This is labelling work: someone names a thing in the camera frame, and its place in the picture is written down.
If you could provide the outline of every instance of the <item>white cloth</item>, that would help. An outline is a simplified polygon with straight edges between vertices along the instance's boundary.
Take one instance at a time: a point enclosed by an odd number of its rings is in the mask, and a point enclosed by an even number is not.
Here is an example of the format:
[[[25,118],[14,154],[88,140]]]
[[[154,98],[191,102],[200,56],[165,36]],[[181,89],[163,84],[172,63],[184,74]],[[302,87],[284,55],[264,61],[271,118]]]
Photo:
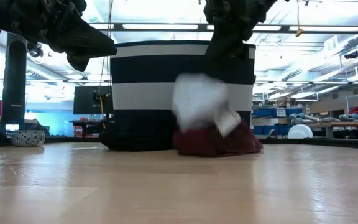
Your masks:
[[[182,131],[201,129],[215,123],[226,136],[240,122],[227,105],[228,90],[221,80],[204,74],[181,74],[173,89],[172,111]]]

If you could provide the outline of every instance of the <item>white dome object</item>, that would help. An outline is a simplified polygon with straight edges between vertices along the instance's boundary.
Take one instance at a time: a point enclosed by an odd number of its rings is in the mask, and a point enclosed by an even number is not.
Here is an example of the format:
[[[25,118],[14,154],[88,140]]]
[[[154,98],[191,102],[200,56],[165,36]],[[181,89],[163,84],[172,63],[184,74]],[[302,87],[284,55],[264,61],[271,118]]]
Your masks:
[[[228,90],[221,80],[203,74],[181,74],[173,89],[172,110],[180,129],[203,128],[227,102]]]
[[[288,132],[288,139],[304,139],[304,138],[312,138],[313,132],[311,128],[304,124],[295,125]]]

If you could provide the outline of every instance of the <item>ceiling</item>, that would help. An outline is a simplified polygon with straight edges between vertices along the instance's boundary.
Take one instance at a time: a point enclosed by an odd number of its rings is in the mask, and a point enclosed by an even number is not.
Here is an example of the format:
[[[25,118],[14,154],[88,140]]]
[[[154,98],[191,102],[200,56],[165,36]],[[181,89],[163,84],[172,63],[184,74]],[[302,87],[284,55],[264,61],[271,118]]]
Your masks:
[[[109,0],[87,0],[87,3],[88,7],[83,14],[86,22],[109,22]],[[114,0],[111,22],[205,24],[204,4],[205,1],[199,4],[199,0]],[[358,1],[320,0],[309,1],[307,6],[305,4],[305,1],[300,1],[298,11],[296,1],[278,1],[267,13],[264,24],[297,26],[299,16],[301,26],[358,26]],[[143,40],[210,40],[211,36],[212,32],[197,31],[112,33],[112,39],[117,43]],[[254,33],[247,43],[257,46],[255,74],[258,84],[254,88],[256,100],[269,98],[269,95],[277,93],[291,96],[300,91],[309,91],[309,89],[317,93],[321,91],[321,88],[324,90],[333,87],[333,84],[320,84],[318,88],[315,84],[305,82],[313,80],[347,82],[351,77],[358,75],[358,57],[350,60],[343,58],[344,52],[358,50],[358,34],[302,34],[300,37],[295,37],[294,34]],[[0,79],[4,76],[5,46],[6,33],[2,32],[0,34]],[[102,58],[92,59],[84,72],[77,72],[67,63],[65,54],[53,52],[46,45],[42,49],[44,51],[42,58],[29,57],[27,63],[29,80],[79,80],[82,77],[88,77],[95,83],[87,85],[99,85],[98,80],[109,78],[106,75],[106,63],[103,64]],[[34,81],[29,82],[28,91],[45,90],[45,93],[32,96],[34,101],[72,100],[73,89],[76,85],[84,84]]]

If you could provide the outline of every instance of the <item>black robotic claw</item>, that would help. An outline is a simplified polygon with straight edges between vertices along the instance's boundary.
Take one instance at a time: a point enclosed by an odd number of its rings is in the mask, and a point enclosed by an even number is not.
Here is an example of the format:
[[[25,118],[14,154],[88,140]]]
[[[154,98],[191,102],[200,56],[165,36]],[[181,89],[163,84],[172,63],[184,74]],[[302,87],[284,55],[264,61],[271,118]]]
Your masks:
[[[66,52],[74,69],[89,59],[115,55],[114,41],[81,19],[85,0],[0,0],[0,30]]]

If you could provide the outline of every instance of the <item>navy and white striped bin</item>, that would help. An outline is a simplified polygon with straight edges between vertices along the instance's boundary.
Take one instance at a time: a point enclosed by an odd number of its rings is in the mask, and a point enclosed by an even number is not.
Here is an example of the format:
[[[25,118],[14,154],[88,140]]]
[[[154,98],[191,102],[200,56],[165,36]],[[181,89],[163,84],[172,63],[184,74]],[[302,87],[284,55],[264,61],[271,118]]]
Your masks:
[[[249,58],[227,58],[206,66],[208,41],[147,41],[117,44],[111,57],[114,119],[121,131],[165,132],[176,128],[172,92],[181,73],[206,73],[229,89],[229,104],[250,123],[255,46],[246,45]]]

